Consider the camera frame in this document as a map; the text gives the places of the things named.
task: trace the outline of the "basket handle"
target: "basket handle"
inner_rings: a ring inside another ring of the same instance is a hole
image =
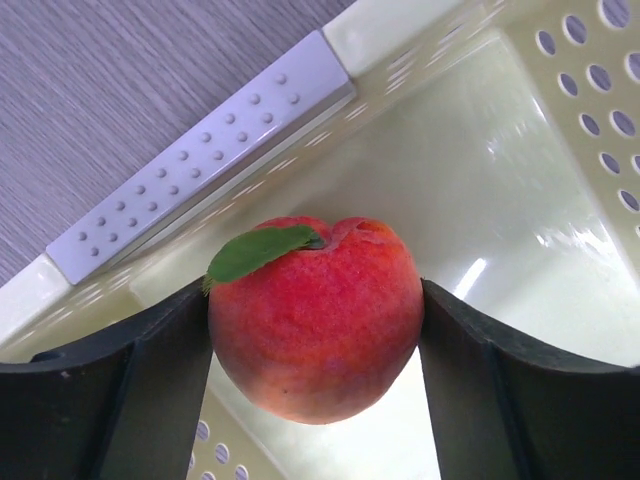
[[[77,285],[175,230],[355,96],[312,32],[47,246]]]

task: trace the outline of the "basket bottom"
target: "basket bottom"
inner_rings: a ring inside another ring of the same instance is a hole
[[[425,277],[474,307],[574,353],[640,362],[634,279],[506,43],[466,58],[225,228],[289,214],[380,218]],[[251,406],[217,361],[210,387],[288,478],[439,478],[417,353],[378,404],[326,427]]]

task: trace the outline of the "white plastic basket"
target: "white plastic basket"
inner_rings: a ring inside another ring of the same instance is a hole
[[[0,361],[147,308],[232,236],[307,214],[379,218],[474,307],[640,363],[638,98],[640,0],[359,0],[0,289]],[[436,479],[430,432],[417,356],[326,427],[256,409],[214,360],[188,478]]]

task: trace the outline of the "red peach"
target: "red peach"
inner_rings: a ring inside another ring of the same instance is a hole
[[[384,223],[347,218],[305,224],[325,240],[296,250],[210,294],[214,349],[255,405],[306,424],[349,418],[376,403],[411,357],[424,304],[409,250]]]

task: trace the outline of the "wood grain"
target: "wood grain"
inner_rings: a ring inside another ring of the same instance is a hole
[[[352,0],[1,0],[0,285]]]

